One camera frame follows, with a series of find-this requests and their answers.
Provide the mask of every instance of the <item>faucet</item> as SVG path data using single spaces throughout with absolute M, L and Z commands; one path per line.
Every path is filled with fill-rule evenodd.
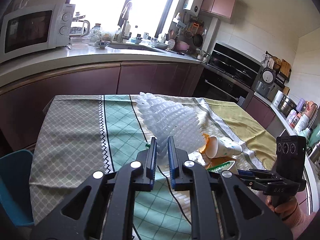
M 127 2 L 127 4 L 125 5 L 124 10 L 122 11 L 121 15 L 122 15 L 122 19 L 124 19 L 124 23 L 121 27 L 121 31 L 117 36 L 117 42 L 122 42 L 122 40 L 129 40 L 130 36 L 125 36 L 124 35 L 124 29 L 127 25 L 127 20 L 129 19 L 129 12 L 130 12 L 130 8 L 132 6 L 132 1 Z

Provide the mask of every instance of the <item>white microwave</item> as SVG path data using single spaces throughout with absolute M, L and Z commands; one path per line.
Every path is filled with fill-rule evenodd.
M 25 7 L 4 16 L 0 35 L 0 63 L 60 46 L 67 46 L 75 4 Z

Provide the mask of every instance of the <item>gray patterned tablecloth section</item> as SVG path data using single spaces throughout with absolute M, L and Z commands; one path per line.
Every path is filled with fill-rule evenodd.
M 99 96 L 56 96 L 51 102 L 29 180 L 35 224 L 88 174 L 103 170 L 99 103 Z

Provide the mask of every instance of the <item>person's hand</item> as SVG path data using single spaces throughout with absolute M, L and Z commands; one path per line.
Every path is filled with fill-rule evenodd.
M 271 203 L 271 196 L 267 196 L 266 205 L 275 213 L 280 213 L 280 218 L 290 216 L 296 209 L 298 203 L 296 197 L 291 197 L 286 203 L 283 203 L 276 208 Z

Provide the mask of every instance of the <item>water heater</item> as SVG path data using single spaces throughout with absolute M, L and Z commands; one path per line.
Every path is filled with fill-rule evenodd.
M 188 14 L 197 17 L 200 11 L 203 0 L 186 0 L 183 9 L 187 11 Z

